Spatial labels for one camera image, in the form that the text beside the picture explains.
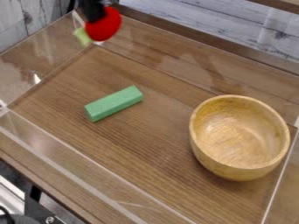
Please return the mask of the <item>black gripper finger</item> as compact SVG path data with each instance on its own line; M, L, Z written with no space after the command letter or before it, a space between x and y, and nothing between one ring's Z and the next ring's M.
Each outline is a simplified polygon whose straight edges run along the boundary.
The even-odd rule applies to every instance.
M80 0L79 6L91 23L99 21L106 16L106 5L103 0Z

